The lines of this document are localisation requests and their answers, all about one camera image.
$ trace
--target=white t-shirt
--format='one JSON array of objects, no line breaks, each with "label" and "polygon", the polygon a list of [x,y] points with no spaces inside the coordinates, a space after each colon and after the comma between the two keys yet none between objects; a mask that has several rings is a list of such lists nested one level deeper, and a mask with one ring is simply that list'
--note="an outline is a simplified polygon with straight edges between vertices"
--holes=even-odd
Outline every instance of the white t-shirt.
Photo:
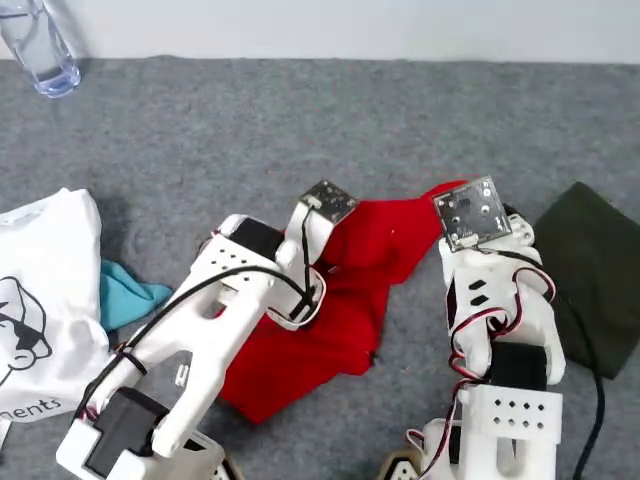
[{"label": "white t-shirt", "polygon": [[100,230],[86,190],[0,214],[0,420],[75,409],[106,364]]}]

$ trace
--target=hole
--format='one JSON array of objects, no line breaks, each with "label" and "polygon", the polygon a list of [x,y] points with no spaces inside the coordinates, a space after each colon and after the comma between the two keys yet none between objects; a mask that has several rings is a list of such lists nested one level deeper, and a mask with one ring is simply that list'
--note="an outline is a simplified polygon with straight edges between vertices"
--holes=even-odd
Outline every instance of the hole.
[{"label": "hole", "polygon": [[216,318],[220,316],[224,309],[224,304],[214,300],[204,308],[204,310],[202,311],[202,316],[208,319]]},{"label": "hole", "polygon": [[496,317],[489,317],[487,320],[489,321],[489,326],[495,331],[499,331],[505,327],[504,322],[501,322]]},{"label": "hole", "polygon": [[469,290],[477,290],[480,287],[484,287],[487,284],[484,280],[476,280],[471,285],[469,285]]},{"label": "hole", "polygon": [[482,305],[484,302],[486,302],[487,300],[489,300],[489,297],[485,297],[484,295],[480,295],[476,298],[473,298],[471,300],[471,305],[473,305],[474,307],[477,307],[479,305]]}]

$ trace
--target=printed graphic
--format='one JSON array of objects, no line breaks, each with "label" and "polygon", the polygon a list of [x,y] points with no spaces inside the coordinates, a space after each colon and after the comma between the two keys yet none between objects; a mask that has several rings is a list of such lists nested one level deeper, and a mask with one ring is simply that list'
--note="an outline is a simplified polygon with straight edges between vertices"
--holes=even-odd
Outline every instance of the printed graphic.
[{"label": "printed graphic", "polygon": [[42,305],[17,278],[0,279],[0,388],[13,372],[51,356],[46,324]]}]

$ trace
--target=metal plate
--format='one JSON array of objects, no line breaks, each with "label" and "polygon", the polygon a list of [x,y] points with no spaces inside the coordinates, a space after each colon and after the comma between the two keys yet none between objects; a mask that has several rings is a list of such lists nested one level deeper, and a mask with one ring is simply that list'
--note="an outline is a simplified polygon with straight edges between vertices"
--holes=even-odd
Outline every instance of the metal plate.
[{"label": "metal plate", "polygon": [[358,206],[355,198],[328,180],[315,184],[300,197],[300,201],[334,225],[344,220]]},{"label": "metal plate", "polygon": [[433,202],[453,252],[511,233],[491,177],[479,178],[434,197]]}]

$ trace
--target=black cable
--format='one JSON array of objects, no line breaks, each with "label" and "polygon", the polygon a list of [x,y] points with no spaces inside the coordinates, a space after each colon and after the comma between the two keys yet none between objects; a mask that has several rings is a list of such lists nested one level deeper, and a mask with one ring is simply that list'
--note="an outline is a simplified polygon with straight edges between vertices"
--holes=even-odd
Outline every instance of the black cable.
[{"label": "black cable", "polygon": [[[310,295],[303,291],[302,288],[300,288],[300,286],[294,282],[291,278],[289,278],[288,276],[286,276],[285,274],[278,272],[276,270],[272,270],[270,268],[267,267],[261,267],[258,265],[247,265],[245,267],[237,267],[237,268],[232,268],[230,270],[221,272],[217,275],[214,275],[200,283],[198,283],[197,285],[191,287],[189,290],[187,290],[186,292],[182,293],[181,295],[179,295],[178,297],[175,298],[175,300],[171,301],[166,307],[164,307],[161,311],[159,311],[155,317],[153,317],[149,323],[147,323],[144,327],[142,327],[142,329],[139,331],[139,333],[137,335],[135,335],[132,339],[129,340],[129,342],[127,342],[126,345],[124,345],[122,347],[122,349],[126,349],[129,353],[132,352],[132,350],[136,347],[136,345],[138,345],[138,343],[140,343],[140,341],[144,338],[144,336],[149,333],[149,331],[155,327],[158,322],[160,322],[160,320],[162,320],[164,317],[167,316],[167,314],[169,314],[172,310],[174,310],[178,305],[180,305],[182,302],[184,302],[185,300],[187,300],[188,298],[192,297],[193,295],[195,295],[196,293],[198,293],[199,291],[203,290],[204,288],[219,282],[220,280],[223,280],[227,277],[231,277],[233,275],[237,275],[239,273],[243,273],[243,272],[260,272],[260,273],[266,273],[269,275],[272,275],[273,277],[282,280],[283,282],[285,282],[287,285],[289,285],[298,295],[300,295],[300,297],[302,297],[302,299],[304,300],[304,302],[309,306],[309,310],[313,311],[313,299],[310,297]],[[126,358],[126,356],[123,355],[116,355],[114,358],[111,359],[111,361],[107,364],[107,366],[102,370],[102,372],[100,372],[100,374],[87,385],[87,388],[84,391],[84,394],[82,396],[82,400],[80,401],[80,403],[78,404],[78,407],[76,408],[76,411],[73,414],[72,417],[72,422],[73,420],[75,420],[76,418],[79,418],[84,410],[87,407],[87,403],[89,402],[89,399],[91,398],[91,396],[95,393],[95,391],[98,388],[98,385],[100,385],[100,383],[102,383],[102,381],[105,379],[105,377],[107,375],[109,375],[109,373],[111,373],[113,371],[113,369],[118,365],[118,363],[120,363],[120,361]]]},{"label": "black cable", "polygon": [[600,365],[598,361],[598,355],[593,346],[593,341],[591,340],[591,336],[589,335],[589,331],[587,329],[586,324],[584,323],[584,319],[578,313],[577,309],[573,306],[569,298],[565,297],[562,294],[559,294],[560,298],[564,300],[567,304],[571,313],[573,314],[578,327],[580,328],[580,332],[582,333],[582,337],[584,338],[585,346],[587,347],[587,353],[589,354],[589,361],[591,363],[591,373],[593,374],[593,381],[596,384],[596,395],[597,395],[597,405],[596,405],[596,418],[593,422],[593,427],[591,428],[591,432],[589,433],[589,437],[582,448],[582,453],[580,454],[580,458],[578,459],[578,463],[576,463],[576,467],[573,470],[573,480],[581,480],[582,472],[589,461],[589,457],[591,456],[591,452],[595,447],[596,442],[598,441],[598,435],[600,435],[600,430],[602,429],[602,425],[604,424],[604,412],[605,412],[605,404],[606,398],[604,394],[604,385],[602,384],[602,376],[600,375]]},{"label": "black cable", "polygon": [[28,16],[28,13],[7,13],[4,15],[0,15],[0,20],[11,20],[12,18],[22,18]]},{"label": "black cable", "polygon": [[[495,253],[503,257],[513,258],[515,260],[522,260],[523,262],[527,262],[533,265],[534,267],[538,268],[539,270],[544,271],[544,269],[542,268],[542,265],[539,262],[517,252],[509,252],[507,250],[488,250],[488,249],[483,250],[480,247],[476,247],[475,249],[481,253],[486,253],[486,254]],[[598,436],[600,435],[600,430],[602,430],[602,425],[604,424],[606,396],[604,393],[604,385],[602,383],[602,375],[600,374],[600,365],[599,365],[600,362],[598,360],[598,354],[596,353],[596,349],[593,346],[593,341],[591,339],[591,335],[589,334],[587,325],[584,323],[584,319],[582,318],[582,315],[580,315],[580,313],[578,312],[578,309],[573,305],[569,297],[567,295],[564,295],[562,290],[560,290],[560,288],[558,288],[557,285],[556,285],[556,293],[558,295],[558,298],[560,298],[569,307],[569,310],[571,310],[571,314],[573,315],[574,319],[576,320],[576,323],[578,324],[578,328],[580,329],[580,333],[582,334],[582,338],[584,340],[584,344],[587,349],[587,354],[589,355],[589,362],[591,363],[590,365],[591,373],[593,374],[593,381],[596,386],[597,404],[596,404],[596,415],[593,421],[593,427],[591,427],[591,432],[589,433],[589,437],[587,438],[587,441],[585,442],[584,447],[582,448],[582,453],[580,454],[580,458],[576,463],[576,467],[573,470],[573,475],[572,475],[572,480],[581,480],[582,472],[584,471],[584,468],[586,467],[587,462],[589,461],[589,457],[593,452],[593,448],[595,447],[595,444],[598,441]]]},{"label": "black cable", "polygon": [[302,256],[304,258],[304,289],[306,290],[308,295],[312,295],[311,292],[311,278],[309,275],[309,269],[311,265],[309,264],[309,240],[307,239],[307,220],[313,208],[309,208],[307,210],[307,214],[304,216],[302,220]]},{"label": "black cable", "polygon": [[511,215],[519,215],[520,217],[524,218],[518,210],[516,210],[508,203],[503,203],[502,206],[504,207],[504,213],[507,214],[507,217],[510,217]]}]

